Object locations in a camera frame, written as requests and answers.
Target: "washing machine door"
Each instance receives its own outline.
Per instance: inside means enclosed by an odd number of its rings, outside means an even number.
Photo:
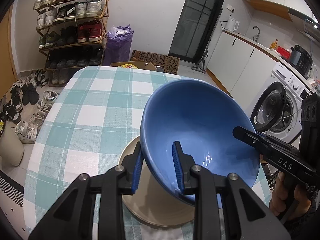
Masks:
[[[250,117],[257,132],[265,132],[276,124],[282,116],[285,97],[285,89],[281,82],[272,83],[263,92]]]

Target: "purple bag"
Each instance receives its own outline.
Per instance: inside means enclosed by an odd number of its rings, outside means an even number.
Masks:
[[[110,66],[114,62],[129,61],[133,33],[130,25],[112,27],[108,31],[107,46],[103,59],[104,66]]]

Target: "screw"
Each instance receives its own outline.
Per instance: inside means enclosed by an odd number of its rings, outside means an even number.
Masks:
[[[89,175],[88,174],[86,174],[86,173],[82,173],[82,174],[80,174],[79,175],[79,180],[87,180],[88,179],[88,177],[89,177]]]
[[[192,166],[192,169],[193,169],[194,171],[197,171],[197,172],[198,172],[198,171],[201,171],[202,167],[201,167],[200,165],[197,165],[197,164],[196,164],[196,165],[193,165],[193,166]]]
[[[231,180],[237,180],[239,177],[238,177],[238,175],[235,174],[235,173],[230,173],[230,174],[229,174],[229,178],[230,178]]]
[[[115,167],[115,170],[116,171],[123,171],[124,170],[124,166],[122,166],[122,165],[117,165],[116,167]]]

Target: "green sneaker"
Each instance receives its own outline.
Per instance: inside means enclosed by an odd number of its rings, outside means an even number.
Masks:
[[[58,39],[60,39],[60,35],[56,32],[51,32],[49,36],[47,36],[45,40],[45,47],[51,48],[57,44]]]
[[[40,37],[39,40],[39,49],[43,49],[45,47],[45,41],[47,39],[49,35],[46,33],[45,35],[43,35],[42,37]]]

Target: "green and white plaid tablecloth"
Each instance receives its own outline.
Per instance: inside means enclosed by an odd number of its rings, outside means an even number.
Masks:
[[[24,188],[28,232],[80,173],[105,173],[117,165],[125,146],[140,133],[148,98],[178,75],[140,69],[89,66],[78,71],[50,110],[34,145]],[[262,167],[255,193],[271,198]],[[97,197],[93,239],[97,239]],[[124,206],[126,239],[192,239],[192,223],[158,230],[138,222]]]

